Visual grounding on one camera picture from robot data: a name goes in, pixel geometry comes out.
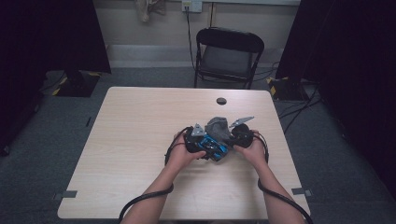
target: person's right arm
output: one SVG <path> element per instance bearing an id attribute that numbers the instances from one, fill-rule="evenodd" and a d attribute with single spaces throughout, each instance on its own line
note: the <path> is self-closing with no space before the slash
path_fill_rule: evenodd
<path id="1" fill-rule="evenodd" d="M 271 171 L 264 157 L 264 149 L 262 142 L 254 138 L 252 144 L 247 147 L 233 147 L 236 151 L 240 152 L 254 167 L 262 185 L 274 192 L 277 192 L 292 200 L 290 195 L 277 181 L 274 173 Z M 304 223 L 303 215 L 294 207 L 280 201 L 274 196 L 264 193 L 265 206 L 267 208 L 268 220 L 271 224 L 283 224 L 283 223 Z"/>

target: black folding chair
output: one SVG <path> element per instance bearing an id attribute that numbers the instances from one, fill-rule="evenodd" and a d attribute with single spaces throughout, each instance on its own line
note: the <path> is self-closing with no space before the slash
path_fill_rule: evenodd
<path id="1" fill-rule="evenodd" d="M 194 88 L 197 78 L 215 77 L 244 83 L 250 89 L 264 42 L 252 33 L 219 27 L 205 28 L 196 36 L 197 55 Z"/>

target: chair backrest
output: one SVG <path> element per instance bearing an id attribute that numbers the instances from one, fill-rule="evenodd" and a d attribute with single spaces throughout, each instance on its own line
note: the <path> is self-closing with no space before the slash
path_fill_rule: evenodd
<path id="1" fill-rule="evenodd" d="M 203 44 L 259 54 L 264 50 L 264 42 L 257 35 L 219 27 L 209 27 L 199 31 L 196 41 L 198 48 Z"/>

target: hand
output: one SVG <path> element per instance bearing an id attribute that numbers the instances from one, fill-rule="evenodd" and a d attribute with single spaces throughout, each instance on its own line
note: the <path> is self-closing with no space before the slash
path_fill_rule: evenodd
<path id="1" fill-rule="evenodd" d="M 169 161 L 166 164 L 167 167 L 172 167 L 180 172 L 182 169 L 186 168 L 192 161 L 202 158 L 206 152 L 199 151 L 195 153 L 190 153 L 186 149 L 184 142 L 184 133 L 176 140 L 174 148 L 171 151 Z"/>
<path id="2" fill-rule="evenodd" d="M 252 130 L 256 137 L 253 137 L 253 142 L 250 144 L 249 147 L 240 147 L 234 145 L 233 148 L 241 153 L 247 161 L 249 161 L 255 168 L 257 168 L 260 164 L 265 163 L 265 154 L 264 154 L 264 146 L 262 142 L 257 138 L 260 138 L 260 134 L 256 130 Z"/>

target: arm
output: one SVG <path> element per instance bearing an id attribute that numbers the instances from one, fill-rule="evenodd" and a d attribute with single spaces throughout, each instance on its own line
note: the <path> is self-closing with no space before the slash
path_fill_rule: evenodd
<path id="1" fill-rule="evenodd" d="M 282 194 L 292 200 L 290 195 L 277 181 L 275 175 L 265 161 L 262 142 L 254 138 L 249 147 L 242 148 L 234 146 L 234 149 L 240 152 L 252 164 L 265 188 Z M 270 223 L 304 223 L 303 216 L 291 205 L 271 195 L 267 195 L 266 193 L 264 193 L 264 200 Z"/>
<path id="2" fill-rule="evenodd" d="M 177 177 L 178 173 L 187 167 L 192 161 L 205 155 L 204 151 L 190 153 L 184 143 L 184 134 L 176 141 L 168 163 L 163 167 L 158 177 L 145 190 L 143 194 L 169 189 Z M 142 223 L 156 224 L 160 218 L 163 206 L 165 205 L 166 195 L 149 198 L 136 203 L 125 215 L 122 224 Z"/>

